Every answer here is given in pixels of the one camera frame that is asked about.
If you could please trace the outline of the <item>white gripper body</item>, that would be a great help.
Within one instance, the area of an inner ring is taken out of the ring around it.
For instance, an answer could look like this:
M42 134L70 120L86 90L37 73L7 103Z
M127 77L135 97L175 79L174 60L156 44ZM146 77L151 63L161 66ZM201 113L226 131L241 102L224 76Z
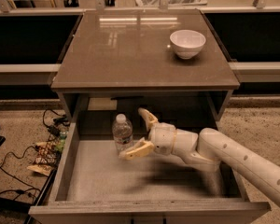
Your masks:
M157 154L170 155L172 152L176 127L167 123L155 123L148 134Z

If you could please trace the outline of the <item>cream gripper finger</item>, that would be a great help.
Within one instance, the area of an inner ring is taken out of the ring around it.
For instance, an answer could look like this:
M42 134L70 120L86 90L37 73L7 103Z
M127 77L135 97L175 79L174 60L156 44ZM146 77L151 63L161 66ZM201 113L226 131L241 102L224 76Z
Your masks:
M144 120L148 131L152 128L152 126L155 123L159 122L159 120L152 113L150 113L147 109L144 109L142 107L138 108L138 114Z
M135 158L145 157L154 151L154 144L151 141L141 138L132 147L129 147L120 152L119 158L130 161Z

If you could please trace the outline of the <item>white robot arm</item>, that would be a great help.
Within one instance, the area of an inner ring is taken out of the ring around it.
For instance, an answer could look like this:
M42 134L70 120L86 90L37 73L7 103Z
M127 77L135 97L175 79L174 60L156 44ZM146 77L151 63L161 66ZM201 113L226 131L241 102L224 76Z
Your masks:
M160 122L144 108L138 110L144 120L148 138L120 152L124 160L144 157L151 152L175 155L190 167L215 172L222 162L243 176L280 208L280 167L211 128L199 133L177 129Z

